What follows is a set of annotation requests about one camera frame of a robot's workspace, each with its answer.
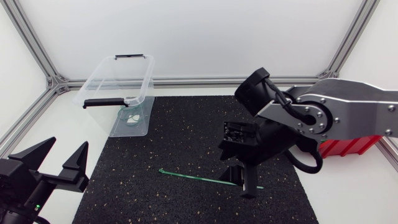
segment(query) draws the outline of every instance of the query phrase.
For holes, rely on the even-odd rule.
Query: black handle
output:
[[[87,106],[116,106],[116,105],[124,105],[124,98],[104,98],[104,99],[89,99],[85,100],[85,104],[83,108],[86,109]]]
[[[143,57],[145,56],[143,54],[134,54],[134,55],[115,55],[114,59],[117,60],[118,58],[129,58],[129,57]]]

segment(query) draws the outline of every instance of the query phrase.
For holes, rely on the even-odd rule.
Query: aluminum frame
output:
[[[46,79],[47,90],[28,108],[28,110],[14,123],[8,132],[0,139],[0,157],[6,157],[14,150],[17,144],[25,136],[28,130],[40,118],[44,111],[51,105],[58,95],[70,90],[78,90],[85,80],[69,80],[59,74],[53,65],[50,57],[46,53],[43,45],[31,26],[25,12],[18,0],[0,0],[6,10],[10,20],[16,27],[18,33],[31,52],[33,58],[39,64]],[[344,65],[361,36],[366,24],[369,22],[374,10],[380,0],[363,0],[346,35],[336,51],[333,60],[328,68],[313,77],[272,77],[272,81],[278,86],[292,85],[312,85],[324,78],[337,78],[338,73]],[[187,88],[187,87],[236,87],[242,83],[246,77],[234,78],[159,78],[154,80],[155,88]],[[396,152],[392,148],[395,144],[383,144],[383,149],[388,155],[397,154],[394,159],[388,158],[394,167],[398,167],[398,147]]]

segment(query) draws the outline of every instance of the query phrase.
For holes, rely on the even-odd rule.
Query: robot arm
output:
[[[322,168],[318,147],[325,139],[355,139],[382,135],[398,137],[398,91],[384,91],[365,83],[326,79],[312,86],[294,86],[281,92],[260,68],[235,92],[236,99],[260,124],[224,123],[219,147],[221,160],[239,159],[244,167],[229,167],[220,179],[243,186],[241,196],[256,196],[256,166],[284,153],[294,166],[308,173]],[[297,145],[317,162],[298,161],[289,148]]]

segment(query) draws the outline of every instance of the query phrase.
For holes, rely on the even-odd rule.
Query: bolt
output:
[[[396,110],[396,107],[394,105],[388,106],[388,111],[393,112],[394,110]]]
[[[390,136],[390,135],[392,134],[391,129],[387,129],[386,132],[385,132],[385,134],[388,135],[388,136]]]

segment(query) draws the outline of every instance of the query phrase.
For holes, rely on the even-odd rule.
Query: black cable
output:
[[[275,99],[282,105],[283,109],[288,112],[292,117],[301,120],[305,124],[310,124],[310,118],[306,117],[304,114],[298,112],[289,101],[286,100],[285,95],[278,89],[271,80],[268,78],[264,79],[265,83],[269,86],[271,90],[275,92]]]
[[[47,221],[45,218],[37,216],[35,219],[35,222],[38,224],[50,224],[49,221]]]
[[[299,170],[303,172],[309,174],[316,174],[322,169],[323,159],[318,150],[311,152],[312,157],[315,159],[315,162],[317,163],[316,167],[308,166],[300,162],[296,157],[293,156],[293,154],[289,150],[285,151],[284,154],[295,167],[297,167]]]

